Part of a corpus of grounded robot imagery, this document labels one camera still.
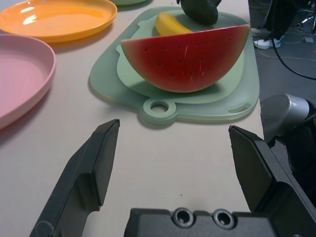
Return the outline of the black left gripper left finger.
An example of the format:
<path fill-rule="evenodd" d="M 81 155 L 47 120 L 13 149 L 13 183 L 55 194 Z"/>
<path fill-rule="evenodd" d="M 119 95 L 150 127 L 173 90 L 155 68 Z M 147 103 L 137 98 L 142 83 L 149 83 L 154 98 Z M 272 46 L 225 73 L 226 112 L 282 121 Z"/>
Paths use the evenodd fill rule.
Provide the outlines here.
<path fill-rule="evenodd" d="M 96 128 L 66 164 L 36 221 L 32 237 L 80 237 L 105 201 L 119 133 L 118 119 Z"/>

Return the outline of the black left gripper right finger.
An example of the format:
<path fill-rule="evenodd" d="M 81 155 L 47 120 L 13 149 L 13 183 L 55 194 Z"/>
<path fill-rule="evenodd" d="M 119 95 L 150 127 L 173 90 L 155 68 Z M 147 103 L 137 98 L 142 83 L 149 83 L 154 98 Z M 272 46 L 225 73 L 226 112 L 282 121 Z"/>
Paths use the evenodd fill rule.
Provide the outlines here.
<path fill-rule="evenodd" d="M 237 237 L 314 237 L 316 209 L 256 134 L 230 126 L 235 170 L 250 213 L 234 213 Z"/>

